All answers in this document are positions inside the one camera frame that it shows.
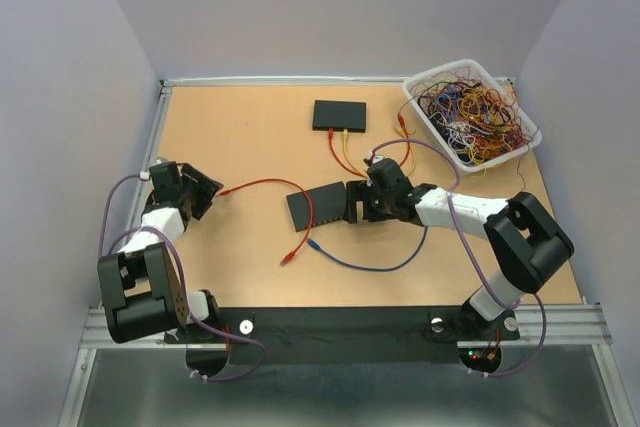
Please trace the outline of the long black network switch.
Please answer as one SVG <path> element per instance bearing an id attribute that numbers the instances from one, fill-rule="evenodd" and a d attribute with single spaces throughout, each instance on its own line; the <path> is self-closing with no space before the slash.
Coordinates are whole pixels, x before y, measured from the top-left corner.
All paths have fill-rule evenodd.
<path id="1" fill-rule="evenodd" d="M 345 183 L 338 181 L 307 191 L 313 206 L 313 227 L 341 220 L 345 210 Z M 302 193 L 286 196 L 286 202 L 296 232 L 308 229 L 310 211 L 307 197 Z"/>

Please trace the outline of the small black network switch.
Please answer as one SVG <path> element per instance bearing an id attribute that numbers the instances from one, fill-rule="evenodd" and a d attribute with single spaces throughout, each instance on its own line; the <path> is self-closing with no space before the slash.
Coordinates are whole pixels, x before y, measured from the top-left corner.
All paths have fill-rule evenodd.
<path id="1" fill-rule="evenodd" d="M 367 126 L 365 102 L 316 100 L 314 102 L 312 129 L 314 131 L 347 130 L 364 133 Z"/>

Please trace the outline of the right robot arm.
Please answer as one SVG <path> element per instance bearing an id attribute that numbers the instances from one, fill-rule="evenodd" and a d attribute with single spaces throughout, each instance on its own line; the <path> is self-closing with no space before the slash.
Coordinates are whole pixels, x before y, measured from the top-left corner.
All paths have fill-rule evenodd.
<path id="1" fill-rule="evenodd" d="M 575 247 L 556 220 L 531 193 L 510 199 L 456 194 L 433 184 L 413 185 L 392 159 L 367 169 L 366 180 L 346 184 L 344 219 L 357 221 L 357 204 L 369 222 L 398 220 L 423 228 L 458 233 L 465 249 L 468 235 L 491 245 L 499 270 L 487 278 L 475 265 L 482 286 L 465 303 L 479 324 L 495 321 L 526 294 L 534 295 L 574 254 Z"/>

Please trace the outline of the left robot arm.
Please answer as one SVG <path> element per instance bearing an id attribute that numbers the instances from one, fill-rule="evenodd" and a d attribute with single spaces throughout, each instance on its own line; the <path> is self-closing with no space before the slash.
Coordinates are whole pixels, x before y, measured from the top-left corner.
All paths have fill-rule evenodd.
<path id="1" fill-rule="evenodd" d="M 97 273 L 108 331 L 122 344 L 182 330 L 194 319 L 222 327 L 208 290 L 189 292 L 174 258 L 174 241 L 200 220 L 223 185 L 188 163 L 156 163 L 136 178 L 151 184 L 140 225 L 113 253 L 103 254 Z"/>

